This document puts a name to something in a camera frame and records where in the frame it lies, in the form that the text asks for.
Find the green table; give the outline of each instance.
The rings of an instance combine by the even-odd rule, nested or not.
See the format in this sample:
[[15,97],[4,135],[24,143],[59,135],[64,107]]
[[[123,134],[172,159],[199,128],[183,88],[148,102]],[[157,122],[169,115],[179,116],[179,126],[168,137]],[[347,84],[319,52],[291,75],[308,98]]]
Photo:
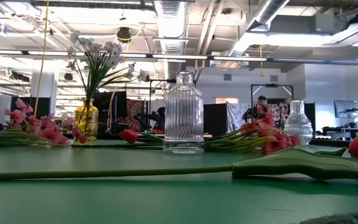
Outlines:
[[[256,157],[17,147],[0,148],[0,172],[201,167]],[[298,223],[358,212],[357,184],[298,176],[237,180],[230,172],[0,182],[0,223]]]

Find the yellow glass vase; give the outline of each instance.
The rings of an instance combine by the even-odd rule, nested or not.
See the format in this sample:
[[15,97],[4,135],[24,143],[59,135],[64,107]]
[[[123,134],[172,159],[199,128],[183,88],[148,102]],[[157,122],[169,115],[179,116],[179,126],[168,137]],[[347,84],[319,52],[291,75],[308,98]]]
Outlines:
[[98,135],[99,110],[93,106],[93,99],[89,101],[89,110],[86,110],[86,99],[83,99],[84,105],[75,110],[75,127],[81,133],[85,133],[88,140],[96,140]]

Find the pink flower bunch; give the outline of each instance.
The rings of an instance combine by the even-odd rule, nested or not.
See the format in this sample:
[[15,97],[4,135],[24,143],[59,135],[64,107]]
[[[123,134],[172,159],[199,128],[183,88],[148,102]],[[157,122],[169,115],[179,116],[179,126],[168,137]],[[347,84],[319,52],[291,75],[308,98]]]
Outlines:
[[264,151],[266,154],[291,148],[301,144],[299,135],[284,133],[275,127],[272,110],[265,112],[261,106],[257,108],[258,113],[264,114],[262,119],[254,119],[251,123],[242,126],[242,133],[245,135],[257,134],[259,137],[273,136],[274,140],[265,143]]
[[[70,140],[66,138],[61,131],[58,130],[58,126],[55,121],[52,121],[53,114],[49,116],[43,116],[41,119],[36,119],[34,115],[30,115],[33,109],[27,103],[24,103],[21,99],[17,99],[16,106],[19,110],[9,111],[6,110],[5,114],[11,116],[13,119],[7,124],[11,128],[21,128],[23,121],[26,126],[26,131],[30,134],[34,134],[39,137],[47,138],[53,144],[70,144]],[[71,129],[74,127],[74,120],[68,118],[63,120],[64,128]],[[76,139],[79,139],[81,143],[86,142],[86,136],[81,134],[77,128],[73,128],[73,135]]]

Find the tulip stem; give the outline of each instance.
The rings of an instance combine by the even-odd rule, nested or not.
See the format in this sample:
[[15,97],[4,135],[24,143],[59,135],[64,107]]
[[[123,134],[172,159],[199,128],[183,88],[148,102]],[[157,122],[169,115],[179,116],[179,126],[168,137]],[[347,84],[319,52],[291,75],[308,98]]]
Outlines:
[[216,172],[231,172],[232,165],[178,168],[178,169],[147,169],[147,170],[101,170],[101,171],[57,171],[57,172],[11,172],[0,173],[0,181],[24,179],[66,179],[92,177],[130,177],[148,175],[178,175],[178,174],[205,174]]

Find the clear glass bottle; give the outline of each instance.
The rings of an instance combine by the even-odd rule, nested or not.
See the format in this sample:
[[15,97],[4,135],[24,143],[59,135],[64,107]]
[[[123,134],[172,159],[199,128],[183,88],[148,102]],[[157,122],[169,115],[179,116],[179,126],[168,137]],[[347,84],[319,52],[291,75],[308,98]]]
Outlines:
[[292,100],[290,103],[290,116],[285,121],[284,131],[299,134],[302,145],[308,145],[313,138],[311,122],[305,115],[305,100]]
[[203,108],[203,96],[193,83],[193,73],[178,72],[176,86],[165,97],[165,152],[204,152]]
[[94,141],[98,135],[99,110],[93,106],[93,99],[89,101],[88,111],[86,111],[86,98],[83,98],[83,103],[83,106],[75,110],[75,127],[81,133],[85,133],[88,140]]

